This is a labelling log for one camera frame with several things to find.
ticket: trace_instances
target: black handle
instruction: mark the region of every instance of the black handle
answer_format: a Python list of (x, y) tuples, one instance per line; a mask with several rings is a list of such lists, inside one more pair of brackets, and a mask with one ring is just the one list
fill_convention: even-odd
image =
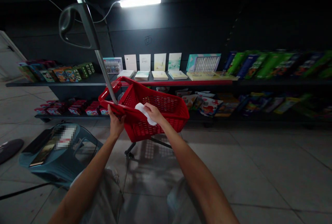
[[(67, 37), (67, 33), (74, 26), (76, 13), (78, 13), (81, 17), (90, 46), (74, 43)], [(90, 11), (86, 3), (71, 4), (62, 11), (59, 19), (59, 33), (61, 39), (66, 43), (80, 48), (100, 50), (96, 29), (94, 27)]]

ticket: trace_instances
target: stacked books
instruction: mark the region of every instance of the stacked books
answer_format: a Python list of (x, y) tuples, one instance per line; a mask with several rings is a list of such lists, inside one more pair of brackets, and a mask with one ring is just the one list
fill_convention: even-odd
[(137, 71), (134, 80), (136, 81), (148, 81), (150, 71)]
[(121, 76), (131, 78), (133, 74), (134, 74), (134, 70), (122, 70), (120, 72), (120, 74), (117, 75), (117, 78), (119, 78)]
[(152, 71), (154, 81), (167, 81), (168, 76), (165, 71)]
[(187, 75), (192, 81), (237, 80), (235, 76), (229, 74), (220, 74), (219, 72), (187, 72)]
[(188, 78), (188, 76), (186, 76), (182, 71), (171, 70), (168, 71), (168, 74), (172, 77), (173, 80), (184, 80)]

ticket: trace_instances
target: door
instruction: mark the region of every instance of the door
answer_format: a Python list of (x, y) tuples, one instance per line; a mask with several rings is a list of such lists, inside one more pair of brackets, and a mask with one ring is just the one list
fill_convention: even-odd
[(0, 31), (0, 80), (8, 81), (22, 76), (18, 69), (17, 62), (24, 62), (22, 54), (15, 52), (17, 47), (8, 36)]

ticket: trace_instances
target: person's left hand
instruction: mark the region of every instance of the person's left hand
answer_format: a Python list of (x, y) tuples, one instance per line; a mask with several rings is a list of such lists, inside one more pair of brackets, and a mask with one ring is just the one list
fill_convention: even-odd
[(108, 109), (108, 115), (110, 116), (111, 119), (110, 136), (117, 139), (124, 129), (126, 116), (123, 115), (121, 117), (121, 120), (119, 120), (112, 112), (110, 105), (107, 106), (107, 109)]

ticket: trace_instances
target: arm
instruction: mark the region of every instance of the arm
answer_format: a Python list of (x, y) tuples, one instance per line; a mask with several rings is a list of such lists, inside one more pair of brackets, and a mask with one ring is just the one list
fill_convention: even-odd
[(122, 116), (121, 121), (119, 121), (112, 113), (110, 106), (108, 106), (108, 113), (111, 118), (110, 136), (80, 177), (71, 186), (50, 219), (49, 224), (79, 223), (83, 214), (89, 208), (104, 173), (108, 158), (124, 128), (125, 116)]
[(239, 224), (217, 180), (202, 160), (176, 133), (155, 106), (146, 103), (145, 110), (150, 118), (164, 130), (182, 173), (201, 206), (206, 222), (208, 224)]

